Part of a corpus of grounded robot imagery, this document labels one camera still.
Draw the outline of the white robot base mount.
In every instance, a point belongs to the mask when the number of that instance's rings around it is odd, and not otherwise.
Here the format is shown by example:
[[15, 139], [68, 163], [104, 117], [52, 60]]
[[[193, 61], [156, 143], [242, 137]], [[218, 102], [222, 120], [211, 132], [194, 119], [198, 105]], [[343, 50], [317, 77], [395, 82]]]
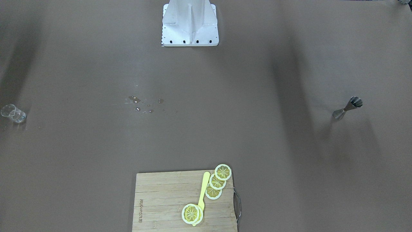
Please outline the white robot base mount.
[[163, 6], [162, 13], [162, 46], [219, 44], [216, 6], [209, 0], [171, 0]]

